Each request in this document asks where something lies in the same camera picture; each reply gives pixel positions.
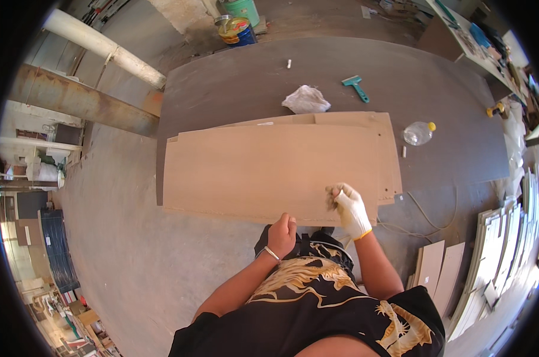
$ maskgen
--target paint can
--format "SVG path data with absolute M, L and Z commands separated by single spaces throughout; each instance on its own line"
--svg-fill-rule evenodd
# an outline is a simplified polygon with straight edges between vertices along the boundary
M 221 3 L 231 16 L 245 17 L 253 27 L 259 24 L 260 16 L 253 0 L 226 0 L 221 1 Z
M 228 47 L 241 47 L 257 43 L 256 34 L 247 18 L 227 18 L 227 16 L 222 16 L 225 17 L 223 19 L 222 17 L 217 18 L 215 23 L 219 24 L 218 35 Z

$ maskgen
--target green bucket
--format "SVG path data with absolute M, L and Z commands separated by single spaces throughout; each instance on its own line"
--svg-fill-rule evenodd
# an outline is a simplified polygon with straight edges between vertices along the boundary
M 253 0 L 224 1 L 224 9 L 233 17 L 246 17 L 252 27 L 256 27 L 260 22 L 260 16 L 257 13 L 256 4 Z

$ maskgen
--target worktable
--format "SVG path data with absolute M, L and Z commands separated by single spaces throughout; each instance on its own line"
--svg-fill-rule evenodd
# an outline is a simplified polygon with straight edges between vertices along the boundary
M 471 43 L 478 46 L 476 51 L 479 54 L 473 53 L 470 47 L 458 35 L 458 32 L 449 26 L 452 23 L 451 19 L 434 0 L 426 0 L 426 2 L 434 10 L 436 16 L 430 21 L 430 25 L 428 25 L 426 31 L 416 44 L 416 48 L 442 56 L 484 77 L 495 101 L 500 101 L 510 94 L 515 94 L 525 104 L 525 98 L 517 89 L 516 85 L 511 82 L 507 68 L 503 69 L 505 72 L 503 74 L 497 69 L 499 64 L 495 60 L 484 57 L 483 50 L 477 45 L 470 33 L 472 23 L 457 12 L 446 7 L 458 22 L 460 29 L 470 38 Z
M 291 69 L 286 68 L 287 60 L 292 60 Z M 370 103 L 363 103 L 352 87 L 341 84 L 353 75 L 362 78 L 360 85 Z M 480 75 L 437 55 L 394 43 L 299 38 L 233 48 L 168 74 L 156 151 L 157 203 L 162 205 L 168 138 L 184 131 L 291 115 L 281 102 L 302 84 L 317 87 L 331 103 L 329 111 L 388 112 L 398 152 L 405 143 L 402 131 L 407 125 L 436 123 L 430 142 L 407 145 L 407 157 L 400 158 L 404 191 L 509 175 L 501 118 L 486 115 L 486 108 L 495 101 Z

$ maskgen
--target silver bracelet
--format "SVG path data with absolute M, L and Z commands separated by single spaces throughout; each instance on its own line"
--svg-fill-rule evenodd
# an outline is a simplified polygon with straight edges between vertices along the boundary
M 281 259 L 277 256 L 277 254 L 273 253 L 271 249 L 269 249 L 268 246 L 265 246 L 264 249 L 267 251 L 267 253 L 270 253 L 277 261 L 279 262 Z

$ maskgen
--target stack of boards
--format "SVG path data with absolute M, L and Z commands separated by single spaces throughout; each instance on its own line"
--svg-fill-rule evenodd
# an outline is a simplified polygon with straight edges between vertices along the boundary
M 448 341 L 493 309 L 497 299 L 509 289 L 517 271 L 529 260 L 539 237 L 539 180 L 527 172 L 522 180 L 523 203 L 481 212 L 472 262 L 465 288 L 451 318 Z
M 441 317 L 444 316 L 458 279 L 465 243 L 447 247 L 444 241 L 424 246 L 418 250 L 416 272 L 408 277 L 406 289 L 422 285 L 428 290 Z
M 325 186 L 347 182 L 372 225 L 379 204 L 402 193 L 390 117 L 326 112 L 182 132 L 166 143 L 166 211 L 274 223 L 288 212 L 302 226 L 340 226 Z

